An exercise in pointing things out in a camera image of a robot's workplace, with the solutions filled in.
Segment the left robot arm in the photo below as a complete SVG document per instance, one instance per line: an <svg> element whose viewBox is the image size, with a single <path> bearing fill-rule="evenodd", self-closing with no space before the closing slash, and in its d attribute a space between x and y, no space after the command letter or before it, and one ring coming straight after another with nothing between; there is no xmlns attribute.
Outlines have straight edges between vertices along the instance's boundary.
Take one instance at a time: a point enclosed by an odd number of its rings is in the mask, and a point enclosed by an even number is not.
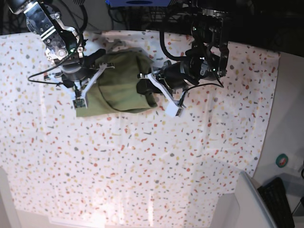
<svg viewBox="0 0 304 228"><path fill-rule="evenodd" d="M159 37L160 46L168 58L163 67L152 67L150 73L138 74L137 93L141 95L162 94L169 101L165 109L171 117L179 116L185 108L187 93L203 85L223 88L221 78L227 73L228 40L225 23L231 21L228 12L222 11L214 3L200 4L188 0L186 7L175 4L169 7L162 19ZM171 17L179 15L192 20L190 33L194 39L191 48L183 56L173 56L165 45L165 27Z"/></svg>

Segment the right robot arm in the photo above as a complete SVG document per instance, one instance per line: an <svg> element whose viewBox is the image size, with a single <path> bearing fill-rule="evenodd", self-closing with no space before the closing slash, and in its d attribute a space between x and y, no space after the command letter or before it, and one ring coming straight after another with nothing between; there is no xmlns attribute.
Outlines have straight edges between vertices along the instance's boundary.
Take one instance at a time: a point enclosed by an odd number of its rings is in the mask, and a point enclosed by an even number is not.
<svg viewBox="0 0 304 228"><path fill-rule="evenodd" d="M114 65L96 63L106 54L105 49L85 55L87 11L83 3L79 7L84 23L75 27L63 23L60 10L50 0L9 0L8 7L13 14L24 14L27 28L45 44L46 57L53 65L29 76L28 81L59 86L70 95L75 109L87 108L88 91L100 75Z"/></svg>

